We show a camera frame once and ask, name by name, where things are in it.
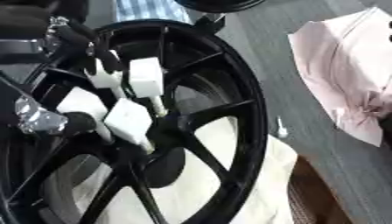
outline white fabric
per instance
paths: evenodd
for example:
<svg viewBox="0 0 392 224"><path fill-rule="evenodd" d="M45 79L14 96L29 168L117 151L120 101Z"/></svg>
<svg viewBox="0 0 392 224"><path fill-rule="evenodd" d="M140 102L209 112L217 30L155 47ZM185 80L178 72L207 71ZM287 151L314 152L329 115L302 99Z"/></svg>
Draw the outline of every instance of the white fabric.
<svg viewBox="0 0 392 224"><path fill-rule="evenodd" d="M212 122L197 131L202 143L223 163L231 165L235 154L236 134L227 119ZM268 149L262 171L234 224L291 224L291 209L287 186L296 152L288 145L269 137ZM110 169L102 166L94 176L74 190L74 197L84 211ZM153 189L153 195L171 224L181 223L198 211L218 189L220 181L216 175L193 154L186 153L185 170L170 186ZM122 190L110 203L101 224L146 224L152 223L144 207L131 189Z"/></svg>
<svg viewBox="0 0 392 224"><path fill-rule="evenodd" d="M390 21L370 8L309 22L289 35L297 69L326 113L346 133L376 146L382 141L377 118L392 111Z"/></svg>

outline pink cloth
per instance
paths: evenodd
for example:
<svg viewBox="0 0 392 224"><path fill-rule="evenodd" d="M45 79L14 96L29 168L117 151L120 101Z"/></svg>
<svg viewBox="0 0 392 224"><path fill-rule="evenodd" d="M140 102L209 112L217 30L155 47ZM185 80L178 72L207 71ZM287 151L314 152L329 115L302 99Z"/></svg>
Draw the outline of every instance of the pink cloth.
<svg viewBox="0 0 392 224"><path fill-rule="evenodd" d="M377 119L392 112L392 17L378 8L289 35L297 69L338 127L380 146Z"/></svg>

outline white cap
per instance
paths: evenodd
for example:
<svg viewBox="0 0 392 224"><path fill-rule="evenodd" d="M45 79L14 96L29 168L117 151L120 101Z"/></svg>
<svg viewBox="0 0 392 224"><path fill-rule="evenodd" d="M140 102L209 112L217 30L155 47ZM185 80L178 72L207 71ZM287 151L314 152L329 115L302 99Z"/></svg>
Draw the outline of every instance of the white cap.
<svg viewBox="0 0 392 224"><path fill-rule="evenodd" d="M111 52L118 58L117 52L111 50ZM86 72L88 79L91 81L95 88L116 88L121 85L121 80L123 78L123 73L113 72L109 74L103 68L100 59L95 60L96 64L96 75L90 75Z"/></svg>
<svg viewBox="0 0 392 224"><path fill-rule="evenodd" d="M96 94L80 87L74 87L57 106L57 110L60 113L84 112L96 121L100 121L108 113L108 109Z"/></svg>
<svg viewBox="0 0 392 224"><path fill-rule="evenodd" d="M133 144L141 144L152 124L147 108L121 98L109 112L104 123L116 136Z"/></svg>
<svg viewBox="0 0 392 224"><path fill-rule="evenodd" d="M162 95L163 76L158 58L134 59L129 63L129 84L137 98Z"/></svg>

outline floor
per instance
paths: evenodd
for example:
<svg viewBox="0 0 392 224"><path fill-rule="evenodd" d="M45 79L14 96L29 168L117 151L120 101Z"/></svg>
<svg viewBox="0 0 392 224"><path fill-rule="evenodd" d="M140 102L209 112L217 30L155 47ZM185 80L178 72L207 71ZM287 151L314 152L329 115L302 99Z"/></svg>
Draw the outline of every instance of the floor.
<svg viewBox="0 0 392 224"><path fill-rule="evenodd" d="M375 4L392 13L388 0L267 0L228 15L226 30L219 35L255 71L268 105L270 133L276 134L276 119L281 116L290 132L285 142L311 161L353 222L378 224L392 221L392 151L362 143L333 127L300 80L287 39L307 21L335 18Z"/></svg>

